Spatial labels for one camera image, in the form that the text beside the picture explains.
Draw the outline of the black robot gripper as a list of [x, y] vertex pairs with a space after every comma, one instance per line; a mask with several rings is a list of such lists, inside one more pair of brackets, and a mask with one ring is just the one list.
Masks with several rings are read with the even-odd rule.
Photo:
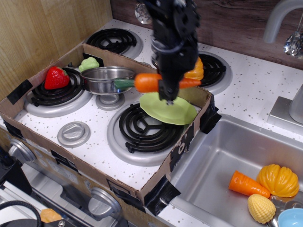
[[193, 69], [197, 58], [197, 5], [192, 0], [152, 0], [152, 46], [163, 80], [158, 81], [160, 100], [173, 105], [183, 74]]

